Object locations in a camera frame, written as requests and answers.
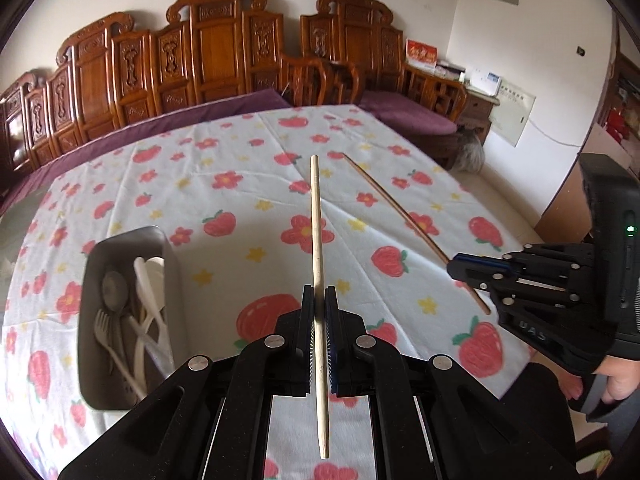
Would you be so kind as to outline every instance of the purple seat cushion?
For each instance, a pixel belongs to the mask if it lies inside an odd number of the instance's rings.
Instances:
[[[458,129],[446,117],[395,92],[366,90],[358,106],[403,137],[449,135]]]

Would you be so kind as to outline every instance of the white plastic fork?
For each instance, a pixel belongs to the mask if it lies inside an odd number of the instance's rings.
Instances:
[[[109,336],[111,331],[111,318],[109,314],[107,314],[103,309],[98,309],[98,312],[95,315],[94,322],[94,336],[98,343],[109,353],[111,359],[120,370],[120,373],[125,378],[129,386],[132,387],[133,391],[140,398],[140,400],[146,397],[146,391],[143,387],[141,387],[138,382],[132,377],[127,367],[122,363],[116,352],[109,346]]]

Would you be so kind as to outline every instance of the floral tablecloth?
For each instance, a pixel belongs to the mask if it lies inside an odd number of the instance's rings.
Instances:
[[[193,354],[233,355],[297,308],[312,281],[313,154],[321,157],[325,281],[340,307],[404,354],[451,355],[495,395],[506,391],[529,360],[526,346],[480,312],[342,152],[449,256],[521,248],[429,157],[350,106],[201,123],[79,166],[52,184],[34,217],[2,328],[0,416],[44,478],[122,416],[90,409],[78,385],[81,283],[94,244],[160,226],[180,263]],[[313,399],[274,400],[266,478],[374,478],[367,403],[332,401],[331,456],[321,463]]]

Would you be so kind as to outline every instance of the thin wooden stick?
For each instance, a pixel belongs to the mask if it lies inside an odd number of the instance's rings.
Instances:
[[[382,198],[384,198],[387,202],[389,202],[389,204],[391,205],[391,207],[393,207],[393,209],[395,209],[398,213],[400,213],[400,216],[402,216],[402,218],[406,220],[406,222],[414,229],[414,231],[418,233],[418,236],[422,238],[422,240],[427,242],[427,245],[433,250],[434,253],[438,255],[438,257],[443,261],[443,263],[445,265],[448,264],[450,261],[449,257],[444,252],[442,252],[442,249],[438,247],[436,242],[434,242],[433,239],[431,239],[431,237],[420,228],[420,226],[418,225],[418,222],[416,222],[413,218],[411,218],[411,215],[409,215],[409,213],[405,211],[404,208],[402,208],[402,206],[398,202],[396,202],[396,200],[394,200],[394,198],[391,195],[389,195],[389,193],[386,192],[386,190],[382,186],[380,186],[380,184],[378,184],[373,179],[373,177],[370,176],[369,173],[364,171],[360,166],[358,166],[355,162],[353,162],[346,153],[343,153],[343,155],[344,155],[344,158],[347,160],[347,162],[351,164],[351,167],[354,170],[356,170],[359,174],[361,174],[364,177],[364,179],[367,182],[369,182],[369,184],[371,184],[371,186],[378,193],[380,193],[380,195],[382,195]],[[469,294],[471,294],[471,297],[478,304],[480,309],[485,314],[490,316],[491,310],[489,309],[487,304],[482,300],[482,298],[478,296],[478,293],[469,286],[466,288],[466,290],[469,291]]]
[[[326,323],[324,318],[324,268],[322,266],[322,212],[318,156],[311,157],[311,241],[314,270],[314,373],[320,458],[329,458],[329,391],[327,381]]]

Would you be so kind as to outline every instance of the metal screw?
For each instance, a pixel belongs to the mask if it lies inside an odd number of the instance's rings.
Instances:
[[[194,372],[204,370],[207,366],[209,366],[209,360],[202,355],[196,355],[196,357],[189,359],[189,370]]]
[[[268,348],[280,348],[284,345],[284,338],[280,334],[271,334],[264,339],[264,344]]]
[[[360,348],[371,348],[376,345],[376,340],[370,335],[361,335],[356,339],[356,345]]]
[[[438,370],[449,370],[453,366],[453,362],[446,355],[438,355],[433,358],[432,362]]]

